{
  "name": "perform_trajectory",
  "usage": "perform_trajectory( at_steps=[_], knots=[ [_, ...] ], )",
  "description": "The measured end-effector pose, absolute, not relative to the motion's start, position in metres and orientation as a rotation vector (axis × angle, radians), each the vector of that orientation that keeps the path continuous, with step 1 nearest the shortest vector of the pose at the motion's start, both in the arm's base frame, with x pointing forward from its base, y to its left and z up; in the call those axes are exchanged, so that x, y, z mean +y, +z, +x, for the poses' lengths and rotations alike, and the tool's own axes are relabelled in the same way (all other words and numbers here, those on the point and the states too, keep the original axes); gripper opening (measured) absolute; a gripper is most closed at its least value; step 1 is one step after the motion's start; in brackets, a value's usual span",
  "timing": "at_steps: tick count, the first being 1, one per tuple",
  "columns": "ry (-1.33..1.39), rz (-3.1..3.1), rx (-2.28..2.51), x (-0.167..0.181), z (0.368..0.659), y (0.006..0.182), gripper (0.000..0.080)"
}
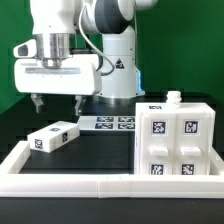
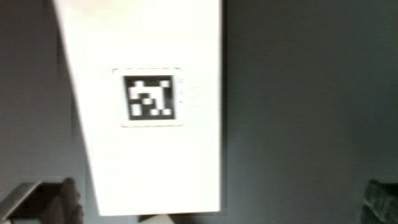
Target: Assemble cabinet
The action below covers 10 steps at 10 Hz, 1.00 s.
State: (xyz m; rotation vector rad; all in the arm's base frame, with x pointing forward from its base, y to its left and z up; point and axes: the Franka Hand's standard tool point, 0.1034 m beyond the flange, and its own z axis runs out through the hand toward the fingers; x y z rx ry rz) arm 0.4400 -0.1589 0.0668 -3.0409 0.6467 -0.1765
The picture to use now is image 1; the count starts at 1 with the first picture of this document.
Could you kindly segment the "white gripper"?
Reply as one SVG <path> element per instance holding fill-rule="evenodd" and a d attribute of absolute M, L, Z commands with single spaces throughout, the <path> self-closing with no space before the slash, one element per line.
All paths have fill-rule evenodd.
<path fill-rule="evenodd" d="M 59 68 L 45 68 L 37 59 L 19 59 L 14 65 L 15 85 L 19 92 L 32 93 L 36 112 L 44 111 L 41 94 L 94 95 L 101 91 L 102 80 L 96 54 L 73 55 Z M 86 96 L 76 96 L 75 115 L 82 114 Z"/>

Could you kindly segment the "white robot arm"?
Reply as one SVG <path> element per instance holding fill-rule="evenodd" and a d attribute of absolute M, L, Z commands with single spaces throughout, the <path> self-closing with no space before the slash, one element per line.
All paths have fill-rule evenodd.
<path fill-rule="evenodd" d="M 40 111 L 44 94 L 128 104 L 144 94 L 136 67 L 135 13 L 158 0 L 30 0 L 33 38 L 14 48 L 15 86 Z"/>

